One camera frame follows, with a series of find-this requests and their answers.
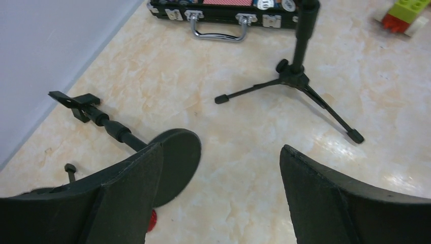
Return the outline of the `red playing card deck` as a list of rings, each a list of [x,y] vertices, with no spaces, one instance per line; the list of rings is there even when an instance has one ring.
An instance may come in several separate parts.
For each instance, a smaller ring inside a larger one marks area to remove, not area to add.
[[[205,5],[251,6],[253,0],[203,0]]]

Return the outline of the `orange black chip stack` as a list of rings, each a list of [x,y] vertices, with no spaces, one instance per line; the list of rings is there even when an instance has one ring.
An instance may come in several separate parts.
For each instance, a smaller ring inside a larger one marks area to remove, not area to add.
[[[281,5],[287,12],[294,12],[296,10],[295,0],[281,0]]]

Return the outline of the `red white chip stack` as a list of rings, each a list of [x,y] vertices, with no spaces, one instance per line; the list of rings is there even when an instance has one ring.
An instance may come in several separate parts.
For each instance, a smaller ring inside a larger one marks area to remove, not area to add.
[[[275,7],[274,0],[253,0],[253,6],[259,10],[267,10]]]

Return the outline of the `black poker chip case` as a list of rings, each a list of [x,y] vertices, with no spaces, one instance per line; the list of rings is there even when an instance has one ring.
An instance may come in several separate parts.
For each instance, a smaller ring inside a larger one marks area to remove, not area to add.
[[[250,26],[265,28],[295,29],[301,1],[295,1],[296,10],[287,12],[281,1],[274,1],[275,7],[259,10],[251,6],[205,5],[203,1],[148,1],[147,8],[158,19],[187,21],[198,39],[241,42]],[[240,36],[221,33],[200,33],[197,23],[217,23],[239,25]]]

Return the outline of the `black tripod mic stand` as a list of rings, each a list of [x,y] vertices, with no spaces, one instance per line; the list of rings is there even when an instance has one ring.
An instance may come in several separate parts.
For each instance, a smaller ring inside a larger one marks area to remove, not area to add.
[[[295,31],[296,45],[293,55],[292,63],[288,60],[282,59],[276,66],[276,71],[279,73],[278,79],[253,85],[250,88],[237,91],[229,95],[220,95],[214,99],[216,104],[223,104],[228,102],[231,98],[235,98],[250,92],[253,92],[264,87],[272,85],[286,85],[295,88],[309,98],[311,98],[320,107],[327,110],[329,114],[346,130],[347,135],[355,143],[361,144],[364,142],[364,137],[356,130],[351,128],[310,86],[310,79],[304,72],[304,58],[307,50],[309,39],[311,38],[317,16],[320,8],[318,0],[302,1],[298,14],[298,23]]]

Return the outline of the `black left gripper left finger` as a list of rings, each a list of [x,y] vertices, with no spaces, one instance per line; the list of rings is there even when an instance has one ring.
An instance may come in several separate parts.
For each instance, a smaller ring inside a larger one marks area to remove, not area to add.
[[[153,143],[69,184],[1,198],[1,243],[144,243],[162,167]]]

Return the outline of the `black round base stand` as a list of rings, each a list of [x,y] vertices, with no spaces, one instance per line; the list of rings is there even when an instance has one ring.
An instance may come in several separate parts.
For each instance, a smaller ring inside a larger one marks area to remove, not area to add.
[[[103,127],[111,137],[134,151],[147,146],[128,127],[111,120],[107,113],[98,109],[101,100],[93,94],[71,98],[60,91],[50,91],[48,95],[71,109],[76,119],[83,123],[92,121]],[[161,207],[176,198],[191,181],[201,160],[202,144],[195,132],[184,128],[164,131],[152,139],[151,143],[160,143],[163,148],[163,169],[153,202],[154,207]]]

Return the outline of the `red glitter microphone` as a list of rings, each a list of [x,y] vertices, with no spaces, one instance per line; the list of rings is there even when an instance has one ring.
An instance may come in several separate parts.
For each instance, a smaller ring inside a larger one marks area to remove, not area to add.
[[[157,224],[157,219],[158,219],[157,212],[155,209],[153,209],[151,212],[151,217],[147,228],[147,233],[151,232],[154,229],[154,227]]]

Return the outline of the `shock mount tripod stand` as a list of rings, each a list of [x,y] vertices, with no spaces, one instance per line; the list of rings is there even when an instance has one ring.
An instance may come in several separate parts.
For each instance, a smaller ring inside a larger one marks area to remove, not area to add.
[[[67,163],[64,166],[64,170],[68,174],[69,182],[70,183],[75,182],[76,181],[75,173],[77,171],[76,167],[73,164]]]

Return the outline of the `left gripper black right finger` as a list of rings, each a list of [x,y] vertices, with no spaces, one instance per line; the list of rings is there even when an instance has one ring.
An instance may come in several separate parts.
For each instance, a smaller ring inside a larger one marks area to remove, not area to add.
[[[366,184],[285,145],[280,170],[298,243],[430,243],[430,199]]]

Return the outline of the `red toy car base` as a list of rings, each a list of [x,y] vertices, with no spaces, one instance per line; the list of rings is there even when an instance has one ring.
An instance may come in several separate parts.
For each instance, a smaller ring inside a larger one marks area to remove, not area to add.
[[[381,23],[385,29],[390,30],[392,33],[404,33],[410,26],[409,23],[390,14],[386,14]]]

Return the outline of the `lime green toy brick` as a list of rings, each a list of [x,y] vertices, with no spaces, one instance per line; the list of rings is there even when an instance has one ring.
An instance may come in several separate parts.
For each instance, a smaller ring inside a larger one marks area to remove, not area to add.
[[[430,4],[430,0],[398,0],[387,12],[406,23],[412,23]]]

